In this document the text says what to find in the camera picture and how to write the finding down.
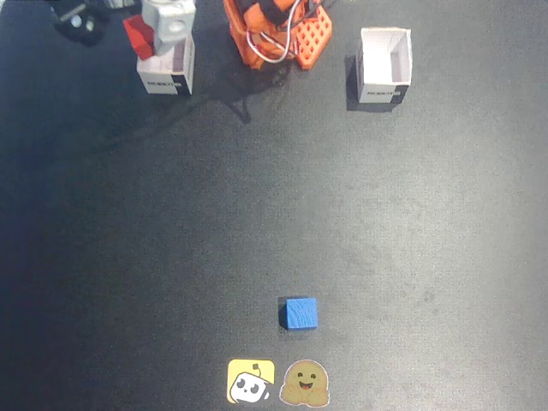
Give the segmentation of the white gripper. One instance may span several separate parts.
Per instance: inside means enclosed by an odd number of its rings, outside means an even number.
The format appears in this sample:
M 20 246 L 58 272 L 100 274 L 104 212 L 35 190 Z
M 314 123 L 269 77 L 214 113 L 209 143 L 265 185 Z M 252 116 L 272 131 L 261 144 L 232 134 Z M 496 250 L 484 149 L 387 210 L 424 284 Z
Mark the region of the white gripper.
M 143 0 L 143 21 L 154 33 L 154 55 L 160 57 L 172 50 L 172 42 L 185 39 L 193 29 L 196 14 L 193 0 Z

